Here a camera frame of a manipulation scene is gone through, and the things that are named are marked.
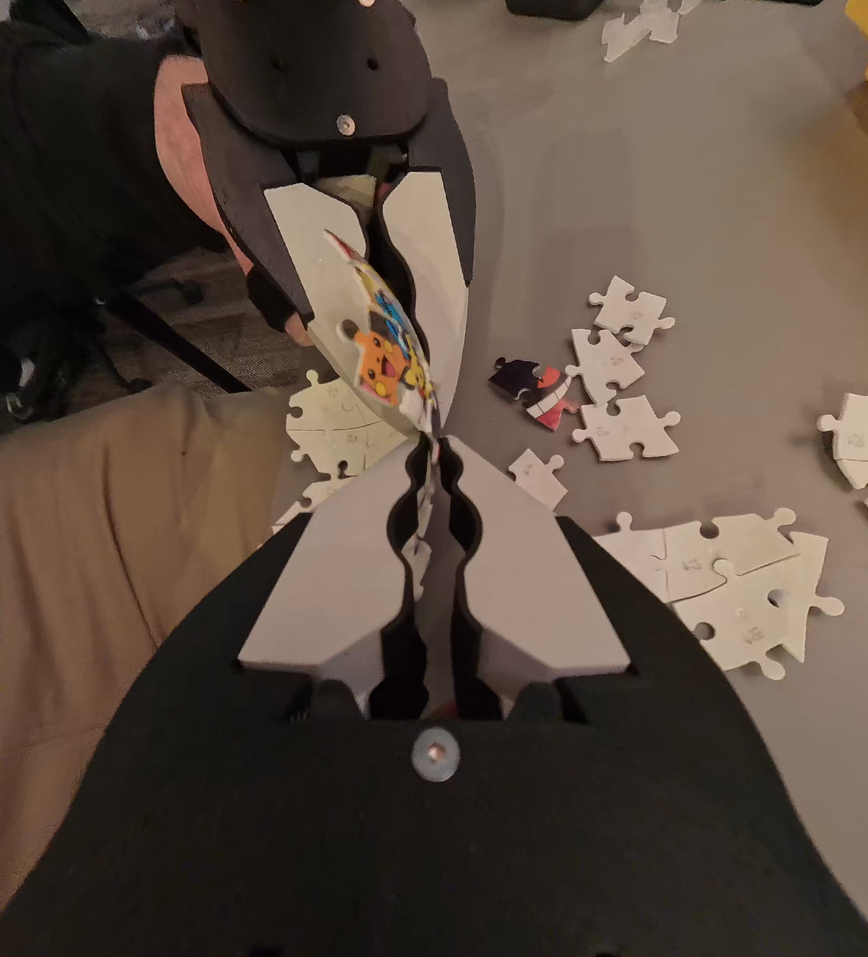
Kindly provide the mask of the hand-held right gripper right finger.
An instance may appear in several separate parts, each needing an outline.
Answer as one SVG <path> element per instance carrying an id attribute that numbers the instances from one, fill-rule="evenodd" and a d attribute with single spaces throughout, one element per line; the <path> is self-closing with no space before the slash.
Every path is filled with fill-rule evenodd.
<path id="1" fill-rule="evenodd" d="M 556 514 L 457 437 L 440 441 L 455 574 L 456 684 L 524 687 L 630 664 Z"/>

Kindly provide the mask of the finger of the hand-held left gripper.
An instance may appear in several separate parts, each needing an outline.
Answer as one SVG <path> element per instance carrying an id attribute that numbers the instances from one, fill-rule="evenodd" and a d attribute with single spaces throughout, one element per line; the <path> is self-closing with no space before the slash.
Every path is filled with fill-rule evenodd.
<path id="1" fill-rule="evenodd" d="M 370 263 L 418 330 L 446 423 L 461 372 L 470 279 L 454 230 L 440 171 L 410 170 L 377 184 L 370 225 Z M 379 410 L 391 426 L 413 430 L 397 413 Z"/>
<path id="2" fill-rule="evenodd" d="M 293 310 L 308 338 L 349 385 L 377 385 L 375 301 L 356 209 L 304 184 L 270 188 L 264 196 L 300 284 L 301 300 Z"/>

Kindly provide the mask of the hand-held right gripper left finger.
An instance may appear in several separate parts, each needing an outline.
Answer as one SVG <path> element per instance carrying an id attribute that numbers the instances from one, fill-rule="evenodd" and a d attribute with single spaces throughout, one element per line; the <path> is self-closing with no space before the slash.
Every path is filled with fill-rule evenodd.
<path id="1" fill-rule="evenodd" d="M 431 441 L 406 440 L 273 536 L 287 563 L 238 656 L 245 668 L 380 684 L 382 632 L 420 598 Z"/>

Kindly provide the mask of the partly built puzzle ball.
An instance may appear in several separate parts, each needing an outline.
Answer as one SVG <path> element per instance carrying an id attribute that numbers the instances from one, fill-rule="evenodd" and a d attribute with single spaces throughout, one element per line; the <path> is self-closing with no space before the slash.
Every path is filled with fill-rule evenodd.
<path id="1" fill-rule="evenodd" d="M 421 336 L 388 283 L 369 261 L 330 230 L 325 240 L 353 274 L 366 319 L 342 319 L 337 336 L 357 352 L 354 384 L 379 410 L 397 413 L 400 422 L 428 442 L 423 492 L 418 495 L 418 535 L 428 531 L 440 455 L 440 403 Z"/>

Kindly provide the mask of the person's left forearm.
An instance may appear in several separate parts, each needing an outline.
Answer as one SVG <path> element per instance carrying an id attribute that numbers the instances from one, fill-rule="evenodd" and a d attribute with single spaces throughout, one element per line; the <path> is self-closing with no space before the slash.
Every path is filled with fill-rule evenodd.
<path id="1" fill-rule="evenodd" d="M 155 82 L 176 50 L 0 24 L 0 311 L 132 285 L 197 248 L 224 250 L 156 155 Z"/>

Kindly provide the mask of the red black puzzle piece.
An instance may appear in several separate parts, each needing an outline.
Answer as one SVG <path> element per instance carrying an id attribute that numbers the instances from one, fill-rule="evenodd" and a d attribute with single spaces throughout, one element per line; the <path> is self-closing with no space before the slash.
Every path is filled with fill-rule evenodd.
<path id="1" fill-rule="evenodd" d="M 539 425 L 551 432 L 560 427 L 564 414 L 578 413 L 580 403 L 571 400 L 573 377 L 533 360 L 498 358 L 489 383 L 502 391 Z"/>

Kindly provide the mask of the person's left hand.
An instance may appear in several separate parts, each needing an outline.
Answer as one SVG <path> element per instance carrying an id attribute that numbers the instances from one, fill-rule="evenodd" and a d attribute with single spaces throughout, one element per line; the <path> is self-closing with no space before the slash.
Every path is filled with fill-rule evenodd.
<path id="1" fill-rule="evenodd" d="M 187 113 L 183 89 L 208 82 L 201 58 L 169 55 L 161 62 L 153 90 L 153 129 L 161 168 L 182 202 L 219 233 L 247 275 L 252 263 L 228 233 L 216 205 L 201 151 L 201 139 Z"/>

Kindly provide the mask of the person's khaki pants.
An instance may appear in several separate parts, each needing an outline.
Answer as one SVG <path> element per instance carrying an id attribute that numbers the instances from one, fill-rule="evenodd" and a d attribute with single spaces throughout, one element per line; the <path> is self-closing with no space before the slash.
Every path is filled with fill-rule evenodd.
<path id="1" fill-rule="evenodd" d="M 270 535 L 287 410 L 162 385 L 0 436 L 0 912 L 131 684 Z"/>

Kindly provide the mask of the black device with lit screen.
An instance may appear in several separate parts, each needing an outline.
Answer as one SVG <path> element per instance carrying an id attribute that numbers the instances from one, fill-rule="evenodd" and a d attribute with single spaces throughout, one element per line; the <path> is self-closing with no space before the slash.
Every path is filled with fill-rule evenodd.
<path id="1" fill-rule="evenodd" d="M 516 16 L 548 19 L 561 22 L 580 22 L 588 18 L 603 1 L 505 1 L 508 11 Z"/>

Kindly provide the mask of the black bag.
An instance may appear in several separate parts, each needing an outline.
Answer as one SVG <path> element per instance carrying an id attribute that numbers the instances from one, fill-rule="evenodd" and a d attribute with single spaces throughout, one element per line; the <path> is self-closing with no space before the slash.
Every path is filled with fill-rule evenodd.
<path id="1" fill-rule="evenodd" d="M 74 394 L 99 366 L 118 389 L 134 395 L 151 386 L 128 379 L 108 348 L 105 299 L 70 305 L 0 334 L 0 405 L 20 426 L 57 421 L 76 411 Z"/>

